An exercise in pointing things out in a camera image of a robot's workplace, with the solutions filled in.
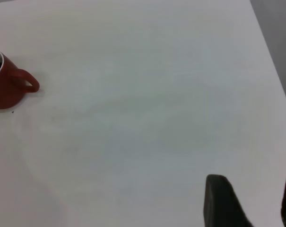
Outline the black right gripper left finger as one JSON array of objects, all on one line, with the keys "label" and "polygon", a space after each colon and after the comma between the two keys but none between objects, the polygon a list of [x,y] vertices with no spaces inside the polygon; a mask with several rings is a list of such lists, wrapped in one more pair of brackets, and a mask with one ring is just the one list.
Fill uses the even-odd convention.
[{"label": "black right gripper left finger", "polygon": [[251,227],[228,179],[206,177],[203,217],[206,227]]}]

